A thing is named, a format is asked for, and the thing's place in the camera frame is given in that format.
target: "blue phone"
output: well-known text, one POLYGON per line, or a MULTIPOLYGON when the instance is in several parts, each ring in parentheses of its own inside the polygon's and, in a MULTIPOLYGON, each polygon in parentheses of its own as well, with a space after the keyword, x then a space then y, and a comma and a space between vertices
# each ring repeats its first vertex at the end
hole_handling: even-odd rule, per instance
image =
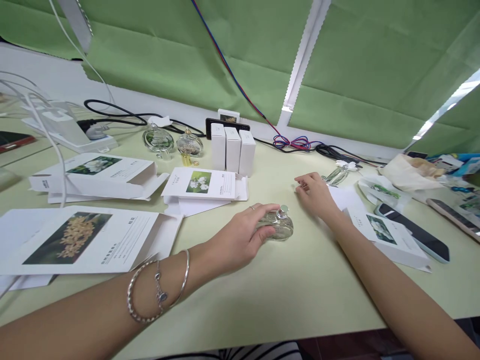
POLYGON ((385 203, 381 203, 376 207, 375 214, 404 225, 418 246, 438 262, 442 264, 448 264, 450 262, 450 252, 447 245, 395 209, 385 203))

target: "white wall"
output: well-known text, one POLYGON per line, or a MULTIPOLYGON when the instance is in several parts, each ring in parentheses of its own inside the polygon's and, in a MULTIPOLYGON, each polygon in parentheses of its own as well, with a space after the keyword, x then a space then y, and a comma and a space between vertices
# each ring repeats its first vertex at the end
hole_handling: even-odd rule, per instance
MULTIPOLYGON (((87 78, 80 62, 68 61, 38 52, 0 43, 0 70, 22 75, 47 92, 50 97, 82 105, 86 99, 108 101, 109 95, 100 82, 87 78)), ((14 77, 0 73, 0 79, 19 82, 14 77)), ((196 128, 205 127, 206 118, 216 118, 217 112, 200 107, 186 105, 180 102, 156 97, 141 92, 110 86, 118 106, 133 113, 158 113, 170 116, 172 119, 192 125, 196 128)), ((0 92, 10 94, 7 88, 0 84, 0 92)), ((368 144, 340 137, 323 135, 316 132, 288 127, 290 113, 282 111, 278 130, 290 140, 305 135, 310 141, 322 141, 328 145, 336 145, 345 150, 363 156, 391 159, 401 150, 391 147, 368 144)), ((275 131, 266 123, 242 119, 250 125, 256 138, 271 141, 275 131)))

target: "hand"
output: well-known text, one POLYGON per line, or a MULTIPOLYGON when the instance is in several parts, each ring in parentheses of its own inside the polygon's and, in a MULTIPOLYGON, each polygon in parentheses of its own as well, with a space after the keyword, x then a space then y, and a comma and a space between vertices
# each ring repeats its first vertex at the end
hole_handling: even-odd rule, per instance
POLYGON ((280 205, 256 203, 235 214, 207 245, 219 261, 219 274, 230 273, 247 265, 259 251, 265 239, 275 233, 273 226, 263 226, 255 231, 255 226, 264 215, 278 210, 280 205))
POLYGON ((295 178, 300 185, 295 189, 301 204, 313 216, 325 220, 328 216, 341 213, 335 204, 329 187, 318 172, 311 172, 295 178))

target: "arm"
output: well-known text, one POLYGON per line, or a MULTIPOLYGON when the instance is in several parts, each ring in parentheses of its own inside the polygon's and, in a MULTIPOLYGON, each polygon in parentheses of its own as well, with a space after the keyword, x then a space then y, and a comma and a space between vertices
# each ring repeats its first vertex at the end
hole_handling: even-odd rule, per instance
MULTIPOLYGON (((279 206, 253 207, 255 210, 248 207, 236 214, 209 241, 189 249, 190 269, 182 299, 219 275, 247 265, 265 238, 275 232, 271 226, 255 232, 255 226, 265 213, 279 206)), ((186 265, 184 252, 160 261, 160 285, 168 293, 162 303, 164 309, 179 296, 186 265)), ((133 307, 145 318, 159 313, 156 271, 156 263, 147 266, 133 288, 133 307)), ((133 273, 117 276, 4 325, 0 328, 2 358, 83 360, 113 356, 145 327, 133 320, 127 309, 127 287, 133 273)))
POLYGON ((295 178, 300 202, 332 230, 383 319, 418 359, 480 359, 450 316, 339 210, 318 173, 295 178))

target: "woman's left hand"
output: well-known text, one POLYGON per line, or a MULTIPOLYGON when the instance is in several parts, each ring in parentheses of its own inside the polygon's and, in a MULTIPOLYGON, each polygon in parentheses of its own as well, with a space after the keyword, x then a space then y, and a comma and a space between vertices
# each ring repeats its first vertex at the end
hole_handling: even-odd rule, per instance
POLYGON ((272 226, 255 231, 257 223, 270 211, 278 210, 278 204, 256 203, 233 216, 206 245, 218 262, 219 274, 231 273, 247 265, 256 255, 265 239, 275 233, 272 226))

